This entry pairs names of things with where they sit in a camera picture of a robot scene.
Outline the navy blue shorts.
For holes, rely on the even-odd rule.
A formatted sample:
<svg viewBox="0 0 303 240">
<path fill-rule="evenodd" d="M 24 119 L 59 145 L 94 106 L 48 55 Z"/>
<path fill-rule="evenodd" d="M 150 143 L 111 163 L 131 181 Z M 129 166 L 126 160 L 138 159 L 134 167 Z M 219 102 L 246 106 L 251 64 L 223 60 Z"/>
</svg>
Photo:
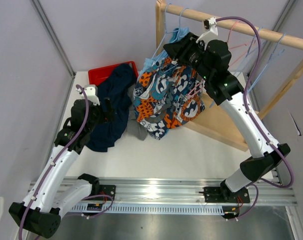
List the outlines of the navy blue shorts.
<svg viewBox="0 0 303 240">
<path fill-rule="evenodd" d="M 103 112 L 113 113 L 114 119 L 95 126 L 86 145 L 90 150 L 106 153 L 108 148 L 114 147 L 116 141 L 121 138 L 127 127 L 129 108 L 132 105 L 128 90 L 135 80 L 133 68 L 127 63 L 122 63 L 97 86 L 97 95 Z"/>
</svg>

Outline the grey shorts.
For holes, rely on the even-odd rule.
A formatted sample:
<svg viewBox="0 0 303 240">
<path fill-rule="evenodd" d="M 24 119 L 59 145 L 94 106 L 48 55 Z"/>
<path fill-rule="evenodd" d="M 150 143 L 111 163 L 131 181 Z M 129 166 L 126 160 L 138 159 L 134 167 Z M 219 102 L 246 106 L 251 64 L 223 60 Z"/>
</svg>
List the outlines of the grey shorts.
<svg viewBox="0 0 303 240">
<path fill-rule="evenodd" d="M 147 137 L 147 131 L 146 129 L 137 122 L 136 116 L 135 116 L 135 111 L 134 111 L 134 87 L 135 85 L 133 84 L 128 88 L 128 96 L 131 101 L 131 105 L 128 108 L 129 114 L 128 114 L 128 121 L 127 121 L 127 132 L 136 137 L 137 139 L 144 141 Z"/>
</svg>

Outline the colourful patterned shorts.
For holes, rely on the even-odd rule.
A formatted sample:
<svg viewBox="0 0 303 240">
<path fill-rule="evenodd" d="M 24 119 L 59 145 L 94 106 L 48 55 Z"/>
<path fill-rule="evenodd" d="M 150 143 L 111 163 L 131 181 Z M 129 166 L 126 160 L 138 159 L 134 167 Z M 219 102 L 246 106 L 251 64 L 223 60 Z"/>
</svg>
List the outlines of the colourful patterned shorts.
<svg viewBox="0 0 303 240">
<path fill-rule="evenodd" d="M 137 122 L 156 140 L 170 129 L 181 127 L 198 117 L 206 108 L 198 86 L 197 72 L 170 57 L 152 61 L 139 74 L 133 90 Z"/>
</svg>

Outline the blue hanger of grey shorts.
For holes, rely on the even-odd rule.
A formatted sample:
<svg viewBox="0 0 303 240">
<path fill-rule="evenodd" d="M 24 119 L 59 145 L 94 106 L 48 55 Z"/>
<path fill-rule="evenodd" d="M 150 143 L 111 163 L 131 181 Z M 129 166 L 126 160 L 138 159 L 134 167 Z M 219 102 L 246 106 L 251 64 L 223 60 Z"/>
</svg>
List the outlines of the blue hanger of grey shorts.
<svg viewBox="0 0 303 240">
<path fill-rule="evenodd" d="M 247 59 L 252 53 L 254 53 L 254 52 L 257 50 L 258 47 L 255 47 L 256 42 L 257 42 L 257 37 L 254 36 L 250 42 L 243 43 L 243 44 L 241 44 L 241 45 L 237 45 L 237 46 L 234 47 L 234 49 L 235 49 L 235 48 L 239 48 L 239 47 L 243 47 L 243 46 L 248 47 L 247 50 L 244 51 L 244 52 L 242 53 L 242 55 L 240 55 L 240 56 L 239 56 L 234 62 L 232 62 L 232 64 L 230 65 L 230 66 L 232 66 L 232 65 L 236 64 L 239 60 L 241 60 L 241 62 L 239 63 L 238 67 L 237 67 L 235 70 L 232 71 L 233 74 L 234 74 L 236 77 L 238 77 L 238 76 L 240 75 L 240 73 L 243 71 L 243 69 L 245 68 L 246 65 L 244 64 L 244 62 L 246 61 L 246 59 Z"/>
</svg>

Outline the light blue wire hanger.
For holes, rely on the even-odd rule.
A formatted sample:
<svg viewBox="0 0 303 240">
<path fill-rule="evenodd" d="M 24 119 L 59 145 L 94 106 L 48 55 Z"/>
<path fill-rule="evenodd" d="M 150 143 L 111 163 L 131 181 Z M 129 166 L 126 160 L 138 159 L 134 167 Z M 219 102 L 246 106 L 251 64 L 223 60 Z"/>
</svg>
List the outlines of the light blue wire hanger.
<svg viewBox="0 0 303 240">
<path fill-rule="evenodd" d="M 253 81 L 253 83 L 251 83 L 248 91 L 247 91 L 247 95 L 253 90 L 253 88 L 255 87 L 255 85 L 259 82 L 259 80 L 261 79 L 261 77 L 263 76 L 263 74 L 265 73 L 265 71 L 269 68 L 269 66 L 275 62 L 285 51 L 285 49 L 280 50 L 279 52 L 276 52 L 278 46 L 280 45 L 281 41 L 284 39 L 284 37 L 287 34 L 284 33 L 281 38 L 279 39 L 279 41 L 277 42 L 276 46 L 273 48 L 273 51 L 271 52 L 271 54 L 269 55 L 268 61 L 265 64 L 265 66 L 262 68 L 261 72 L 258 74 L 258 76 L 255 78 L 255 80 Z"/>
</svg>

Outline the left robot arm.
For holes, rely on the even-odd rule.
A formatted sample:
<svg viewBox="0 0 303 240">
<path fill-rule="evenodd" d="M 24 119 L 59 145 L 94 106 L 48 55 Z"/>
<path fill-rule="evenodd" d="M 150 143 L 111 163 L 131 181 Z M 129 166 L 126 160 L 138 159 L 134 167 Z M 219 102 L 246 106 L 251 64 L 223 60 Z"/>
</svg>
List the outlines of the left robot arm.
<svg viewBox="0 0 303 240">
<path fill-rule="evenodd" d="M 71 116 L 57 134 L 45 169 L 27 196 L 9 207 L 10 216 L 19 226 L 19 239 L 23 230 L 51 238 L 62 218 L 82 200 L 113 200 L 112 196 L 101 192 L 99 178 L 87 173 L 81 174 L 62 194 L 57 195 L 57 191 L 69 168 L 89 142 L 96 125 L 111 122 L 115 118 L 115 109 L 109 98 L 104 99 L 103 105 L 85 99 L 74 102 Z"/>
</svg>

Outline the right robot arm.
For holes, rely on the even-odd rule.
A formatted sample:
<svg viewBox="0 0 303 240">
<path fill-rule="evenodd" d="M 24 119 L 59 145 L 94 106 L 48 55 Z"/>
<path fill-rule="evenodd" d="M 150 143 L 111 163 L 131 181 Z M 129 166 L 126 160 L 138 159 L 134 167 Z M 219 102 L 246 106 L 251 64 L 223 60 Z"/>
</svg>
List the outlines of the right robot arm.
<svg viewBox="0 0 303 240">
<path fill-rule="evenodd" d="M 228 114 L 248 145 L 251 156 L 220 183 L 218 196 L 231 202 L 247 186 L 284 162 L 291 149 L 269 133 L 249 104 L 243 86 L 229 72 L 232 54 L 226 42 L 214 39 L 204 43 L 190 32 L 177 42 L 165 44 L 163 49 L 172 60 L 191 67 L 202 77 L 206 93 Z"/>
</svg>

